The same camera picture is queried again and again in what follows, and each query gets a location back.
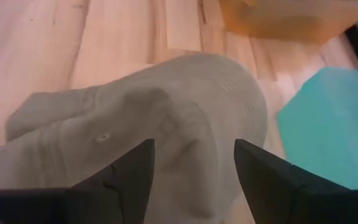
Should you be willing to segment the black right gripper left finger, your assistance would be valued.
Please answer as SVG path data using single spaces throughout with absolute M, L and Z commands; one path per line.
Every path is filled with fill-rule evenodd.
M 146 139 L 72 187 L 0 190 L 0 224 L 143 224 L 154 164 Z

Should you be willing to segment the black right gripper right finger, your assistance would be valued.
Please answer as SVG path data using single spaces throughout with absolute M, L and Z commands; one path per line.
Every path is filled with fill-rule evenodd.
M 236 139 L 234 160 L 256 224 L 358 224 L 351 190 Z

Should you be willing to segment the beige fabric hat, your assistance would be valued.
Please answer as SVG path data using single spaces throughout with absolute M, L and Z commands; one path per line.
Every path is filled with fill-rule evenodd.
M 35 93 L 6 122 L 0 189 L 66 187 L 146 139 L 155 171 L 146 224 L 218 224 L 240 192 L 234 143 L 262 146 L 265 98 L 237 62 L 178 57 L 100 86 Z

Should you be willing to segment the teal translucent plastic bin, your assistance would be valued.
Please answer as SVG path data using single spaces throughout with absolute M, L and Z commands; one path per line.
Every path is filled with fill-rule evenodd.
M 358 189 L 358 70 L 326 67 L 278 112 L 286 158 Z

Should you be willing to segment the orange translucent plastic bin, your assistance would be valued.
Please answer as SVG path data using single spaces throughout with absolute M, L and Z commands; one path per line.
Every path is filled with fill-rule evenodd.
M 358 23 L 358 0 L 219 0 L 226 28 L 263 39 L 323 44 Z

